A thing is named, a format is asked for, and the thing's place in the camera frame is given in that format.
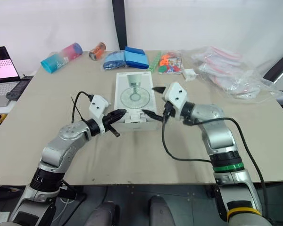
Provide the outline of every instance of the orange can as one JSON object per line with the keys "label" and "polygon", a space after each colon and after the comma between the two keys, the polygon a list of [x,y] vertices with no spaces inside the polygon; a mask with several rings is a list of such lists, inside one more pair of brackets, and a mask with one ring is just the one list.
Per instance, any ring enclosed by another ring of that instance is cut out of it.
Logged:
{"label": "orange can", "polygon": [[103,42],[100,42],[94,49],[89,51],[89,57],[92,60],[98,60],[106,50],[106,46]]}

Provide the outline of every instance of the white box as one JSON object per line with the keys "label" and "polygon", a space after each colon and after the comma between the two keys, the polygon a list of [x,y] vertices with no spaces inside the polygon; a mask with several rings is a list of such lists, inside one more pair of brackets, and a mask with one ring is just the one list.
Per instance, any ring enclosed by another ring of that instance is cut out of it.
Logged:
{"label": "white box", "polygon": [[156,130],[158,122],[142,109],[157,113],[151,72],[117,73],[114,109],[127,113],[113,127],[117,131]]}

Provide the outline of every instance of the blue package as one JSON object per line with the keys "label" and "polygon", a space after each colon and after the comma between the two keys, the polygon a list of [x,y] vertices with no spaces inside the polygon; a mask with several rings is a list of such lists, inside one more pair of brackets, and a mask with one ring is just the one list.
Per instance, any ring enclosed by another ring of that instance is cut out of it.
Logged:
{"label": "blue package", "polygon": [[109,53],[104,60],[103,68],[111,70],[118,67],[126,66],[125,53],[123,50]]}
{"label": "blue package", "polygon": [[147,69],[149,67],[149,62],[147,55],[142,49],[125,47],[125,59],[126,64],[131,67],[136,67],[140,69]]}

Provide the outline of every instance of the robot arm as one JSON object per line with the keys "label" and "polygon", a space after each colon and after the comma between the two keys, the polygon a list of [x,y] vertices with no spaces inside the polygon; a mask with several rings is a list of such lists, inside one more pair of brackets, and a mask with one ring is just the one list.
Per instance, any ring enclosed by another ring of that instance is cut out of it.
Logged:
{"label": "robot arm", "polygon": [[[183,119],[186,125],[224,117],[216,105],[197,105],[188,101],[187,92],[174,82],[168,88],[154,88],[166,102],[164,116],[145,110],[149,117],[167,121],[169,116]],[[223,120],[199,125],[202,139],[210,157],[217,184],[216,204],[222,220],[229,225],[270,226],[262,217],[262,206],[257,191],[244,168],[232,132]]]}
{"label": "robot arm", "polygon": [[30,226],[51,224],[61,181],[76,152],[97,134],[110,130],[119,136],[111,124],[121,119],[126,110],[118,109],[104,116],[107,106],[104,98],[94,95],[90,106],[92,118],[64,126],[47,144],[31,183],[25,187],[9,218],[10,222]]}

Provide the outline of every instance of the cable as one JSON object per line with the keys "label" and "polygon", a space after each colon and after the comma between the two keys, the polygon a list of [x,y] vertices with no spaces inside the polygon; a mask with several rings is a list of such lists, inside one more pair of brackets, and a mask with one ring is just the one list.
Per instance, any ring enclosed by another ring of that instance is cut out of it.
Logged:
{"label": "cable", "polygon": [[68,218],[65,220],[65,222],[62,224],[62,226],[66,225],[67,222],[70,220],[72,215],[75,213],[75,211],[80,207],[80,205],[86,200],[87,194],[86,193],[81,193],[83,195],[83,199],[80,200],[79,204],[75,207],[75,209],[69,214]]}
{"label": "cable", "polygon": [[[245,147],[245,150],[247,152],[247,154],[249,155],[250,157],[250,160],[251,162],[253,163],[258,175],[259,175],[259,178],[260,178],[260,182],[261,182],[261,186],[262,186],[262,192],[263,192],[263,198],[264,198],[264,204],[265,204],[265,218],[269,219],[269,210],[268,210],[268,197],[267,197],[267,190],[266,190],[266,184],[265,184],[265,181],[263,179],[263,176],[262,176],[262,173],[254,159],[254,157],[252,156],[252,154],[250,153],[250,150],[249,150],[249,147],[247,146],[246,144],[246,141],[245,141],[245,138],[244,138],[244,135],[243,135],[243,132],[242,132],[242,129],[240,127],[240,125],[238,124],[238,122],[233,119],[233,118],[227,118],[227,117],[224,117],[224,118],[217,118],[217,119],[210,119],[210,120],[207,120],[207,121],[201,121],[201,122],[196,122],[196,123],[188,123],[188,121],[186,121],[186,125],[190,125],[190,126],[197,126],[197,125],[201,125],[201,124],[205,124],[205,123],[209,123],[209,122],[213,122],[213,121],[221,121],[221,120],[229,120],[231,122],[233,122],[235,124],[235,126],[237,127],[238,131],[239,131],[239,134],[241,136],[241,139],[242,139],[242,142],[244,144],[244,147]],[[164,144],[164,123],[163,123],[163,134],[162,134],[162,138],[163,138],[163,145],[165,147],[165,144]]]}
{"label": "cable", "polygon": [[75,201],[75,199],[73,199],[73,200],[71,200],[71,201],[69,201],[70,199],[67,199],[67,201],[64,201],[62,198],[60,198],[60,201],[62,202],[62,203],[64,203],[64,204],[66,204],[66,203],[68,203],[68,204],[71,204],[71,203],[73,203],[74,201]]}
{"label": "cable", "polygon": [[104,193],[104,197],[102,198],[102,202],[101,203],[104,203],[106,197],[107,197],[107,193],[108,193],[108,186],[106,186],[106,190],[105,190],[105,193]]}
{"label": "cable", "polygon": [[67,202],[65,203],[64,208],[62,209],[62,211],[59,213],[59,215],[57,215],[56,218],[54,218],[54,219],[52,220],[52,222],[55,222],[55,221],[64,213],[64,211],[65,211],[67,205],[69,204],[68,201],[69,201],[69,200],[67,200]]}
{"label": "cable", "polygon": [[67,224],[67,222],[70,220],[70,218],[72,217],[72,215],[75,213],[75,211],[80,207],[80,205],[86,200],[87,198],[87,194],[82,192],[78,192],[74,187],[72,187],[69,183],[67,183],[65,180],[61,180],[61,182],[63,184],[65,184],[71,191],[76,192],[77,194],[81,194],[83,196],[82,200],[79,201],[78,205],[74,208],[74,210],[69,214],[68,218],[65,220],[65,222],[62,224],[62,226],[64,226],[65,224]]}
{"label": "cable", "polygon": [[72,99],[72,97],[71,97],[71,100],[72,100],[72,103],[74,104],[74,106],[75,106],[77,112],[79,113],[79,115],[80,115],[80,117],[81,117],[81,120],[84,121],[84,119],[83,119],[83,117],[82,117],[82,115],[81,115],[79,109],[77,109],[77,107],[76,107],[76,105],[75,105],[75,102],[74,102],[74,100]]}
{"label": "cable", "polygon": [[76,102],[77,102],[77,100],[78,100],[80,94],[82,94],[82,93],[85,94],[85,95],[90,99],[90,101],[92,100],[93,95],[89,95],[88,93],[86,93],[86,92],[84,92],[84,91],[80,91],[80,92],[77,93],[77,95],[76,95],[76,97],[75,97],[74,106],[73,106],[73,108],[72,108],[71,123],[74,123]]}
{"label": "cable", "polygon": [[162,139],[162,145],[164,146],[166,153],[167,153],[172,159],[175,159],[175,160],[178,160],[178,161],[204,161],[204,162],[211,162],[210,160],[206,160],[206,159],[181,159],[181,158],[177,158],[177,157],[173,156],[173,155],[169,152],[168,148],[166,147],[166,142],[165,142],[165,123],[166,123],[166,115],[163,116],[163,120],[162,120],[161,139]]}

